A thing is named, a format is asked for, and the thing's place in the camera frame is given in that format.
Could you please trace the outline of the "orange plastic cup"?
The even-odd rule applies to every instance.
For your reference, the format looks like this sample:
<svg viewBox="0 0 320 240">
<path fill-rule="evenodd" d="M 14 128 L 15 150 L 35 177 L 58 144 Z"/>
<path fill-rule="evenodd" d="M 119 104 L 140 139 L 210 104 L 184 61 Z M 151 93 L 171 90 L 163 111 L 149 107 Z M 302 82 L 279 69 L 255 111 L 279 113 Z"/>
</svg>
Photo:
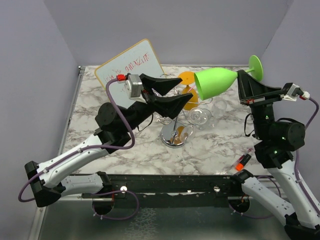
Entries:
<svg viewBox="0 0 320 240">
<path fill-rule="evenodd" d="M 181 84 L 185 85 L 185 88 L 182 90 L 182 94 L 191 93 L 192 98 L 185 104 L 184 110 L 190 111 L 193 108 L 196 108 L 198 104 L 198 94 L 195 90 L 195 86 L 192 86 L 192 84 L 195 83 L 195 77 L 194 73 L 192 71 L 184 71 L 179 74 L 179 78 L 182 79 Z"/>
</svg>

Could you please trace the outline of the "green plastic goblet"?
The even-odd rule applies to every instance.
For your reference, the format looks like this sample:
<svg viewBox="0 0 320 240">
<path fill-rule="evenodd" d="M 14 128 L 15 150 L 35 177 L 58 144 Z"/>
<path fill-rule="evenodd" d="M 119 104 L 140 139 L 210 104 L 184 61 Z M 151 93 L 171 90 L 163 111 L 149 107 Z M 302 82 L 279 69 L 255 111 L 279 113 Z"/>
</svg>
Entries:
<svg viewBox="0 0 320 240">
<path fill-rule="evenodd" d="M 260 82 L 264 77 L 263 65 L 256 55 L 248 61 L 251 76 Z M 207 100 L 227 91 L 237 79 L 238 73 L 222 67 L 214 67 L 194 73 L 194 82 L 201 100 Z"/>
</svg>

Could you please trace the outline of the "clear tumbler glass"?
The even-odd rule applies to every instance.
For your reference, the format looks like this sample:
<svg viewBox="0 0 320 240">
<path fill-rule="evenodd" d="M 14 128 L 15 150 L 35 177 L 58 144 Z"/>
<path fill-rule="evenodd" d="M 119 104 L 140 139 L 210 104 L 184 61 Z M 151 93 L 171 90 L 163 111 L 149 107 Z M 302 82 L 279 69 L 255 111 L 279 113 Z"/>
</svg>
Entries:
<svg viewBox="0 0 320 240">
<path fill-rule="evenodd" d="M 213 103 L 211 108 L 212 116 L 216 119 L 224 116 L 227 109 L 227 102 L 222 100 L 217 100 Z"/>
</svg>

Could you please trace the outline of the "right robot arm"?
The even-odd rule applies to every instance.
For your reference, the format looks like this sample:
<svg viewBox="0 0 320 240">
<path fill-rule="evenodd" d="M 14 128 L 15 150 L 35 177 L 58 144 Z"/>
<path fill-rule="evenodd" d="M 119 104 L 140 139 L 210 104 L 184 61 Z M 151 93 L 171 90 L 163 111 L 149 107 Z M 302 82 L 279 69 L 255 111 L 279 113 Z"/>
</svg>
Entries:
<svg viewBox="0 0 320 240">
<path fill-rule="evenodd" d="M 320 203 L 300 176 L 292 153 L 305 144 L 306 125 L 291 118 L 275 120 L 273 104 L 281 100 L 308 100 L 310 95 L 294 83 L 269 87 L 244 70 L 237 72 L 241 104 L 251 109 L 254 146 L 258 162 L 284 191 L 288 200 L 263 187 L 258 178 L 243 169 L 234 174 L 229 189 L 236 195 L 251 196 L 270 211 L 283 225 L 292 240 L 320 238 Z"/>
</svg>

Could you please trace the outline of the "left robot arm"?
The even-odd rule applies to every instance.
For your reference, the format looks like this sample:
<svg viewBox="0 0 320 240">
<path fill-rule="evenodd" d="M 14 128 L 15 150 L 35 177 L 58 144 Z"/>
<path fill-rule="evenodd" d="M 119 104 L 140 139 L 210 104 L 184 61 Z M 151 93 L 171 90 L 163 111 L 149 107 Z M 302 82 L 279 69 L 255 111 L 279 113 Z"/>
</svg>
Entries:
<svg viewBox="0 0 320 240">
<path fill-rule="evenodd" d="M 37 207 L 47 207 L 68 195 L 106 197 L 112 189 L 106 173 L 81 175 L 75 171 L 117 150 L 131 149 L 136 142 L 133 130 L 154 113 L 175 119 L 193 96 L 191 93 L 166 96 L 181 81 L 130 73 L 110 80 L 105 87 L 109 101 L 100 106 L 95 117 L 98 129 L 69 151 L 24 166 L 26 185 L 30 186 Z"/>
</svg>

